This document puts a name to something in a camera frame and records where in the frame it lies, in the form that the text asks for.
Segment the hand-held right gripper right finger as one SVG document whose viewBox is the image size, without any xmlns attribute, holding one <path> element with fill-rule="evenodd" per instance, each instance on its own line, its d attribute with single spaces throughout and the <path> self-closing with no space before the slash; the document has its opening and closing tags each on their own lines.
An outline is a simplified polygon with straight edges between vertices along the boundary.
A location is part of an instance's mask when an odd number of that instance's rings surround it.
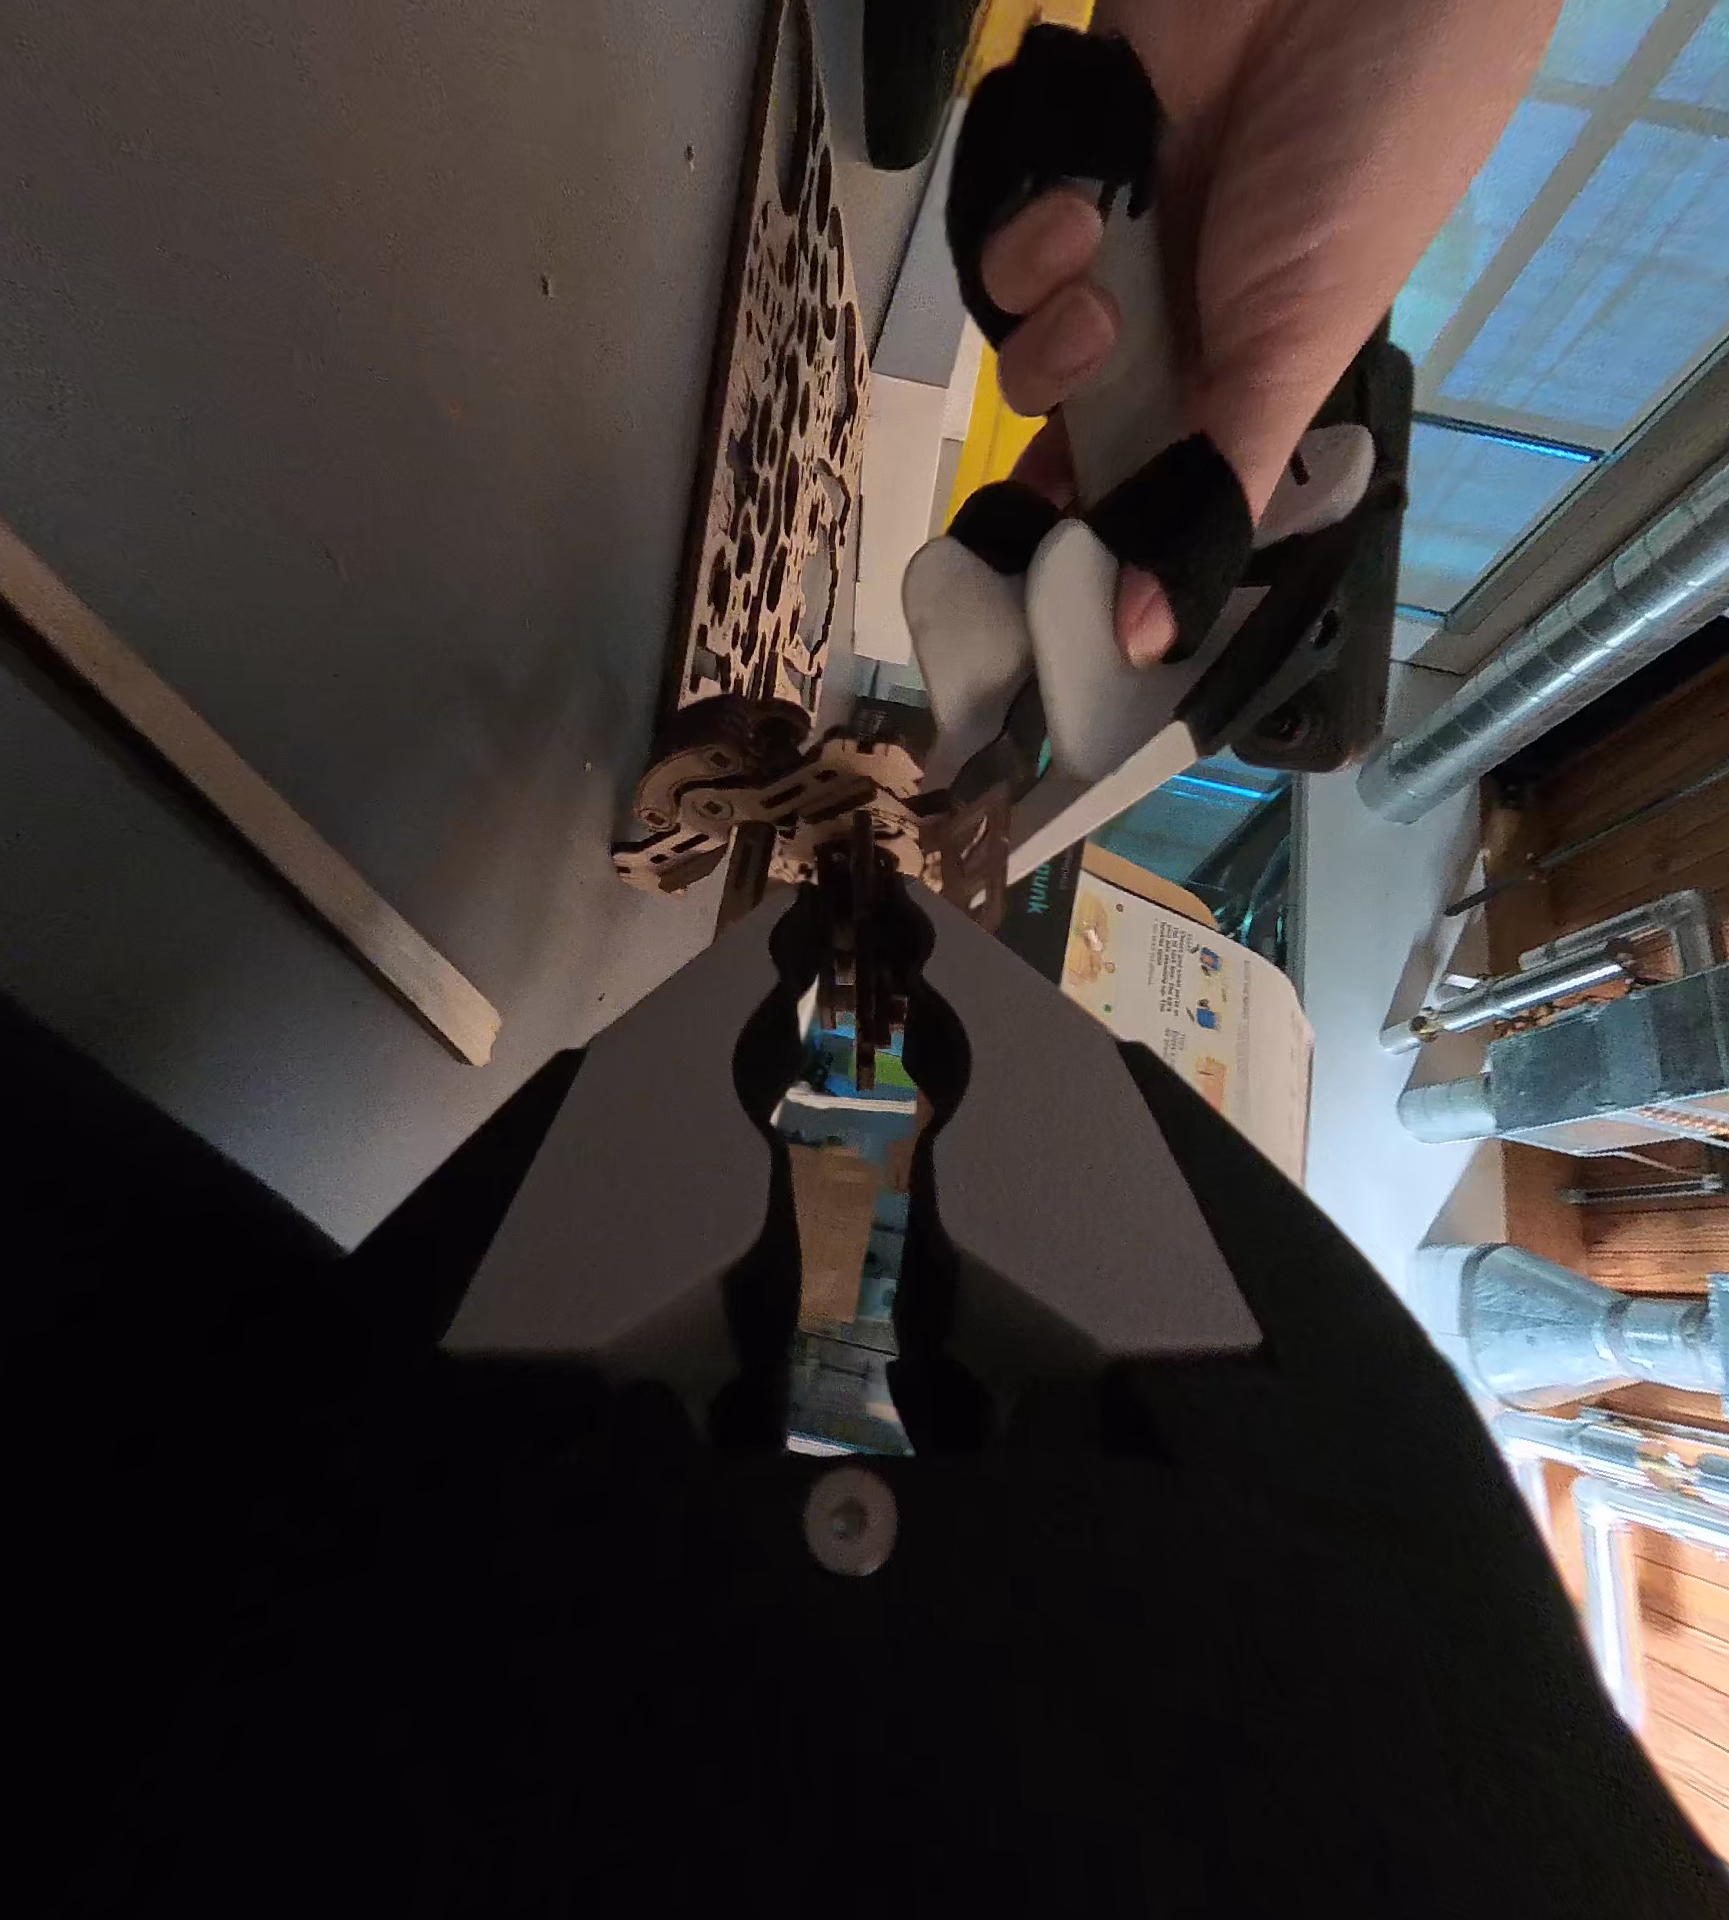
<svg viewBox="0 0 1729 1920">
<path fill-rule="evenodd" d="M 1263 1333 L 1110 1031 L 955 904 L 900 887 L 903 1060 L 927 1108 L 899 1357 L 1099 1370 Z"/>
</svg>

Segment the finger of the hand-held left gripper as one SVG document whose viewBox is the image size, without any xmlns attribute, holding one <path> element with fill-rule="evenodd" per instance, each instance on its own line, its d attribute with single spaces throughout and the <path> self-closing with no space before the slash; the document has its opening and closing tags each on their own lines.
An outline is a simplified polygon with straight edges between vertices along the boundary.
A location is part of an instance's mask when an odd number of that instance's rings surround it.
<svg viewBox="0 0 1729 1920">
<path fill-rule="evenodd" d="M 1137 665 L 1117 639 L 1118 564 L 1084 523 L 1061 523 L 1025 576 L 1051 764 L 1015 806 L 1009 884 L 1022 884 L 1191 765 L 1201 748 L 1179 709 L 1202 660 Z"/>
<path fill-rule="evenodd" d="M 1046 722 L 1022 573 L 1004 573 L 953 534 L 903 576 L 903 613 L 935 725 L 925 787 L 1017 808 L 1040 777 Z"/>
</svg>

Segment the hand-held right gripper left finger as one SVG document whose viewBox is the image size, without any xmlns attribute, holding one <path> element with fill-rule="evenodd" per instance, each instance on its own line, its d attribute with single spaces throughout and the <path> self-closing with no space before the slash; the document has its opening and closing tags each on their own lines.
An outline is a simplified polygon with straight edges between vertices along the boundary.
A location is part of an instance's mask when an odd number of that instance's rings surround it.
<svg viewBox="0 0 1729 1920">
<path fill-rule="evenodd" d="M 801 1076 L 802 929 L 773 892 L 588 1044 L 444 1331 L 469 1359 L 778 1370 L 801 1307 L 774 1116 Z"/>
</svg>

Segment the wooden gear mechanism model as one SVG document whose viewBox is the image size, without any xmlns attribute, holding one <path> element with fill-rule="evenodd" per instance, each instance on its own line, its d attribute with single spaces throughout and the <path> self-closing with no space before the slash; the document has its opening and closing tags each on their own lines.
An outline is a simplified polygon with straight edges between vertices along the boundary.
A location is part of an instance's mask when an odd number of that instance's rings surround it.
<svg viewBox="0 0 1729 1920">
<path fill-rule="evenodd" d="M 666 748 L 633 801 L 648 833 L 612 845 L 618 877 L 670 896 L 729 864 L 731 900 L 755 901 L 770 881 L 813 890 L 819 1020 L 851 1023 L 853 1078 L 872 1092 L 919 973 L 915 937 L 897 927 L 899 885 L 922 884 L 984 932 L 1003 924 L 1012 816 L 1042 749 L 1034 694 L 939 789 L 899 737 L 813 736 L 802 709 L 777 698 L 685 707 Z"/>
</svg>

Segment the person's left hand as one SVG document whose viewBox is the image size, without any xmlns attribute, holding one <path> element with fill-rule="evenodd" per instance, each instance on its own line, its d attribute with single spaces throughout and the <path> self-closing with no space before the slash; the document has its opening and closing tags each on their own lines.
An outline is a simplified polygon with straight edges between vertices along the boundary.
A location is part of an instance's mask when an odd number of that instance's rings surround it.
<svg viewBox="0 0 1729 1920">
<path fill-rule="evenodd" d="M 1316 412 L 1501 139 L 1560 4 L 1097 4 L 1165 113 L 1157 210 L 1181 426 L 1260 519 Z M 1064 404 L 1117 348 L 1097 206 L 1048 187 L 981 248 L 993 345 L 1046 420 L 1017 480 L 1075 503 Z"/>
</svg>

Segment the white cardboard tray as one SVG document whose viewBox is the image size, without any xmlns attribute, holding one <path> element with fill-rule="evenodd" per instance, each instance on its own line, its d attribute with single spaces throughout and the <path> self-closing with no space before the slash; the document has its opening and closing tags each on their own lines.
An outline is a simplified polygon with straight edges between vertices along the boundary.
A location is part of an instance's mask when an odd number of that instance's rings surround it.
<svg viewBox="0 0 1729 1920">
<path fill-rule="evenodd" d="M 910 663 L 903 577 L 933 538 L 936 501 L 948 499 L 972 423 L 981 351 L 948 385 L 875 372 L 862 448 L 853 650 L 887 665 Z"/>
</svg>

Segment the yellow plastic bin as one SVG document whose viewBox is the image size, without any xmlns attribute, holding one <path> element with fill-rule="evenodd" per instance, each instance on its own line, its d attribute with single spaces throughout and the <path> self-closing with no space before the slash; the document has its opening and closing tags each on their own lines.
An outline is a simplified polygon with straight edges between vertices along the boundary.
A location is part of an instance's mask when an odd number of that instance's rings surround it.
<svg viewBox="0 0 1729 1920">
<path fill-rule="evenodd" d="M 1084 29 L 1092 10 L 1092 2 L 981 2 L 959 63 L 948 129 L 959 129 L 975 86 L 1017 55 L 1028 27 L 1052 23 Z M 966 318 L 943 420 L 943 449 L 956 448 L 947 514 L 959 510 L 977 488 L 1009 478 L 1040 423 L 1040 418 L 1017 413 L 1003 399 L 994 348 Z"/>
</svg>

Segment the perforated wooden part sheet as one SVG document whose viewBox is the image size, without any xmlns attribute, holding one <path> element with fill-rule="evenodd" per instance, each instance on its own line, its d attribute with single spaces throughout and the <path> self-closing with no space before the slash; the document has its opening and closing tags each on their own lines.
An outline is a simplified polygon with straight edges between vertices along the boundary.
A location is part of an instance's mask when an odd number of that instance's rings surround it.
<svg viewBox="0 0 1729 1920">
<path fill-rule="evenodd" d="M 814 715 L 859 530 L 871 353 L 811 10 L 768 4 L 693 474 L 663 715 L 731 698 Z"/>
</svg>

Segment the printed instruction board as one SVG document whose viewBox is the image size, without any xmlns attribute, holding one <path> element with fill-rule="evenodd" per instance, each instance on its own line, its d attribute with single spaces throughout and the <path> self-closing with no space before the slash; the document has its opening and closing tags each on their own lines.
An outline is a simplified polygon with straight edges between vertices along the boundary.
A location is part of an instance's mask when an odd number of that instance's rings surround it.
<svg viewBox="0 0 1729 1920">
<path fill-rule="evenodd" d="M 1290 978 L 1170 880 L 1084 845 L 1061 988 L 1152 1049 L 1296 1186 L 1309 1173 L 1313 1028 Z"/>
</svg>

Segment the large window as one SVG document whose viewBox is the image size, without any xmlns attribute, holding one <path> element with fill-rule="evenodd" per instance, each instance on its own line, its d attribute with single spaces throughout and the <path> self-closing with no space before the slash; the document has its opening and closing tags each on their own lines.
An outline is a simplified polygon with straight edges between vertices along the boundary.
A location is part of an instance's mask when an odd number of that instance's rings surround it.
<svg viewBox="0 0 1729 1920">
<path fill-rule="evenodd" d="M 1610 449 L 1729 340 L 1729 2 L 1563 4 L 1399 300 L 1431 418 Z"/>
</svg>

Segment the thin wooden strip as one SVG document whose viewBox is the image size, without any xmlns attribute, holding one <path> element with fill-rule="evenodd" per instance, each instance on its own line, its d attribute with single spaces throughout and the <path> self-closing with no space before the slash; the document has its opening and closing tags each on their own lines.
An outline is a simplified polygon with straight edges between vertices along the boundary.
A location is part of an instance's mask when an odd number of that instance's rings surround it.
<svg viewBox="0 0 1729 1920">
<path fill-rule="evenodd" d="M 489 1063 L 489 998 L 2 517 L 0 650 L 242 848 L 456 1060 Z"/>
</svg>

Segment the round metal duct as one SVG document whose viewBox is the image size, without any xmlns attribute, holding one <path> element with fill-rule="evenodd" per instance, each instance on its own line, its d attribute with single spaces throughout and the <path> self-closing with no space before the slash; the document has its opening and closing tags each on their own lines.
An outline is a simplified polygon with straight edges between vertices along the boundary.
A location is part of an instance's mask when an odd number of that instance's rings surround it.
<svg viewBox="0 0 1729 1920">
<path fill-rule="evenodd" d="M 1729 609 L 1729 492 L 1681 501 L 1498 648 L 1356 776 L 1377 816 L 1414 823 Z"/>
</svg>

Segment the conical metal duct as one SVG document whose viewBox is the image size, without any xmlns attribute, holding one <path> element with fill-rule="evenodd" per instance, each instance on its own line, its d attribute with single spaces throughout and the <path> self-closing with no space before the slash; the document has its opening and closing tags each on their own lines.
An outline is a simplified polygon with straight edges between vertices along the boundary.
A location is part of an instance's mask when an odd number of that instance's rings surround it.
<svg viewBox="0 0 1729 1920">
<path fill-rule="evenodd" d="M 1729 1420 L 1729 1274 L 1686 1296 L 1634 1293 L 1508 1244 L 1413 1253 L 1405 1301 L 1465 1381 L 1536 1411 L 1652 1385 Z"/>
</svg>

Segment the rectangular metal duct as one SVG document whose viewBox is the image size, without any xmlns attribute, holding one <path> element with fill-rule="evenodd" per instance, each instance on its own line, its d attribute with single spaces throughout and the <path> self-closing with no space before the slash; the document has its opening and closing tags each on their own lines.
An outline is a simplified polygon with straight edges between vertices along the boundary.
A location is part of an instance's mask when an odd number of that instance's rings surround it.
<svg viewBox="0 0 1729 1920">
<path fill-rule="evenodd" d="M 1409 1087 L 1399 1122 L 1573 1158 L 1729 1140 L 1729 961 L 1496 1040 L 1478 1074 Z"/>
</svg>

